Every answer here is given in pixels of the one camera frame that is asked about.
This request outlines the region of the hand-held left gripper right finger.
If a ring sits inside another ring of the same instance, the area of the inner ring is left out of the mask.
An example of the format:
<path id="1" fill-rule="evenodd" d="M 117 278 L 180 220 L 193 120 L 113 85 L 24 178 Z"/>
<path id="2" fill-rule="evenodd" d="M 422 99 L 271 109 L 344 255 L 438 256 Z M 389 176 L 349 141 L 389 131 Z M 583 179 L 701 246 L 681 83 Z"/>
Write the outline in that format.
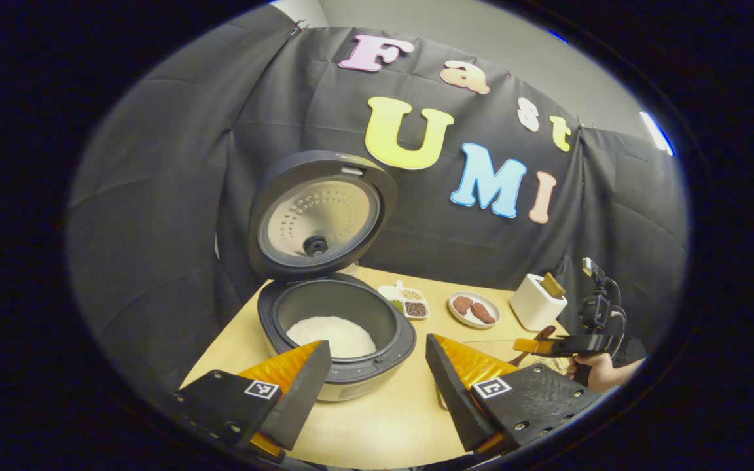
<path id="1" fill-rule="evenodd" d="M 425 358 L 464 450 L 497 455 L 574 423 L 601 395 L 544 364 L 517 368 L 438 334 Z"/>

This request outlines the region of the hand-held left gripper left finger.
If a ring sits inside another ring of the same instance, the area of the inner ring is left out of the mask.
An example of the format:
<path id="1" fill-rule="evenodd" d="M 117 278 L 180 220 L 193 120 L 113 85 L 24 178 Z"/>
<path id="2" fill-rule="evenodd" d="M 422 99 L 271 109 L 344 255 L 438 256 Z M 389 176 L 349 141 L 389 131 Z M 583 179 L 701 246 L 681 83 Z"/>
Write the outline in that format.
<path id="1" fill-rule="evenodd" d="M 281 461 L 293 450 L 327 373 L 329 341 L 296 347 L 240 373 L 210 370 L 174 393 L 191 427 L 225 447 Z"/>

